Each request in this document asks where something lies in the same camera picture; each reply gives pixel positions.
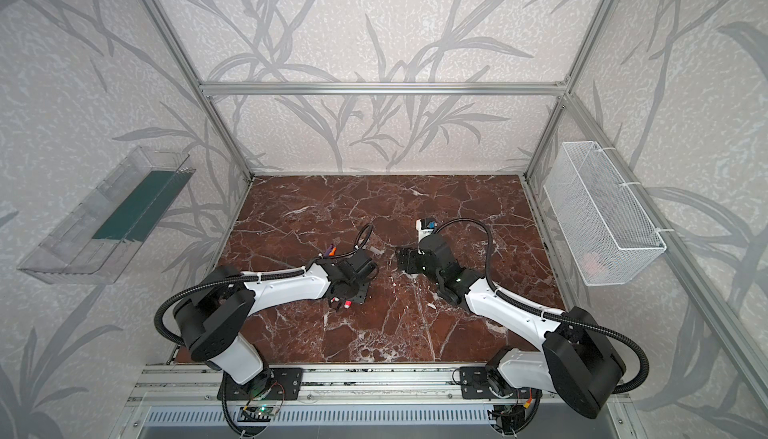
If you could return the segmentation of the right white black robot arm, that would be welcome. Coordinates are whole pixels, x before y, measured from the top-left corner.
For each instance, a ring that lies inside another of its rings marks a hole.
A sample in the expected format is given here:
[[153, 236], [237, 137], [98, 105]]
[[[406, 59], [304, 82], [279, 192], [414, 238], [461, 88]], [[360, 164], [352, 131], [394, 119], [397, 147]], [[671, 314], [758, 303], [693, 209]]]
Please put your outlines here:
[[610, 396], [639, 388], [650, 373], [647, 354], [631, 338], [599, 325], [583, 308], [545, 307], [461, 266], [437, 233], [415, 247], [398, 248], [396, 257], [403, 272], [435, 283], [444, 301], [533, 345], [531, 351], [503, 349], [487, 363], [489, 383], [499, 396], [520, 388], [554, 392], [572, 410], [594, 419]]

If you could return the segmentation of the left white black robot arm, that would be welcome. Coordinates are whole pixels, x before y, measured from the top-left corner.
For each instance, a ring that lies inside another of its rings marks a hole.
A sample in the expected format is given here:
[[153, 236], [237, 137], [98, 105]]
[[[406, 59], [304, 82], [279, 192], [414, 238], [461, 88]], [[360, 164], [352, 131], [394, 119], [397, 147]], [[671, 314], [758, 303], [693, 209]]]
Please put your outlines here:
[[219, 266], [201, 283], [163, 301], [154, 326], [162, 337], [184, 346], [193, 360], [212, 364], [236, 384], [246, 385], [267, 370], [256, 347], [241, 334], [250, 316], [302, 300], [325, 300], [331, 307], [361, 304], [377, 270], [364, 249], [277, 271]]

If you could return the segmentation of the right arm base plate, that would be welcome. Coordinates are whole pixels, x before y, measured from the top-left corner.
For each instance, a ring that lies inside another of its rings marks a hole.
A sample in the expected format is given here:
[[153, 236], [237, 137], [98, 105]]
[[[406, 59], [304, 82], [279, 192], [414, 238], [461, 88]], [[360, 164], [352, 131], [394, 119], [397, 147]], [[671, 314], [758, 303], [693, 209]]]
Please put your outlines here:
[[464, 366], [458, 369], [458, 379], [463, 399], [507, 399], [514, 389], [497, 369], [486, 366]]

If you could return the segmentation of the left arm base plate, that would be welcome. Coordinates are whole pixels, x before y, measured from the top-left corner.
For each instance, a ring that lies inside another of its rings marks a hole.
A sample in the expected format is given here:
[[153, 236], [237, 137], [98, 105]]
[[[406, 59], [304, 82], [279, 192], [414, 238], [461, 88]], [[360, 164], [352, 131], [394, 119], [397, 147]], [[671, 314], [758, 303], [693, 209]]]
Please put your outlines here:
[[227, 401], [294, 401], [298, 398], [303, 373], [304, 370], [299, 367], [267, 368], [245, 384], [238, 384], [227, 376], [216, 398], [221, 400], [226, 397]]

